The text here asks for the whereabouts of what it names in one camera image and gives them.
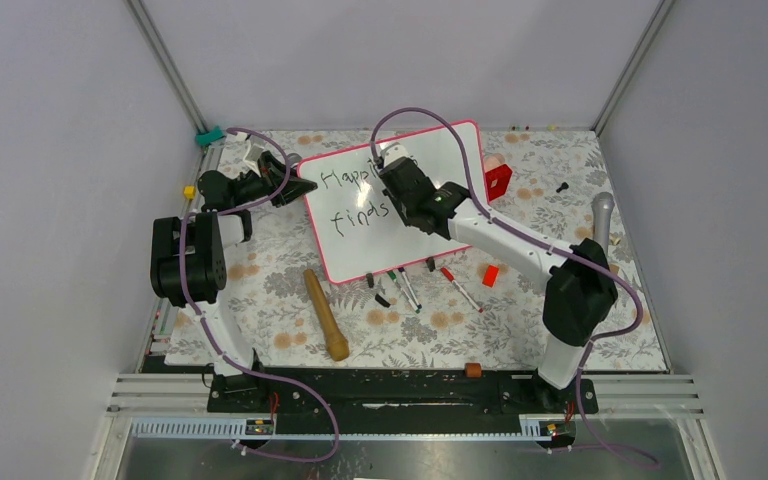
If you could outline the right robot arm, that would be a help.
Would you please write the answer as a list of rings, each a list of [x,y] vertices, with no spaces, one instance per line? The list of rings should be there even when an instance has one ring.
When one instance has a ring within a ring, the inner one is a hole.
[[[379,159],[375,165],[404,225],[475,247],[543,291],[549,338],[533,396],[543,410],[561,410],[573,398],[571,382],[587,342],[618,298],[604,249],[590,239],[577,245],[550,242],[522,226],[504,227],[501,218],[481,212],[467,188],[454,182],[435,186],[409,157]]]

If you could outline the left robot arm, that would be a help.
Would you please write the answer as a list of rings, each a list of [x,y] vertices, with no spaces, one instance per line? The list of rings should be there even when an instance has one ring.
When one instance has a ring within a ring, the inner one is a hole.
[[[198,324],[210,352],[216,394],[231,391],[242,408],[256,411],[269,401],[269,375],[230,313],[224,293],[225,254],[252,237],[251,213],[245,204],[266,200],[275,207],[285,206],[318,185],[263,151],[248,171],[231,178],[210,170],[199,177],[196,188],[203,198],[199,211],[153,222],[150,282],[159,298]]]

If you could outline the pink framed whiteboard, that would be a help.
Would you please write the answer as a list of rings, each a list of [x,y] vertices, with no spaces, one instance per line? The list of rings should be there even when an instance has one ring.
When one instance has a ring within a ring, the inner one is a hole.
[[[463,141],[476,193],[486,200],[481,165],[480,130],[472,120],[453,124]],[[380,149],[393,143],[405,147],[436,187],[446,181],[467,187],[456,140],[445,127],[435,127],[377,140]],[[326,278],[334,284],[378,274],[470,248],[405,226],[382,192],[368,144],[303,160],[300,178],[317,189],[304,196]]]

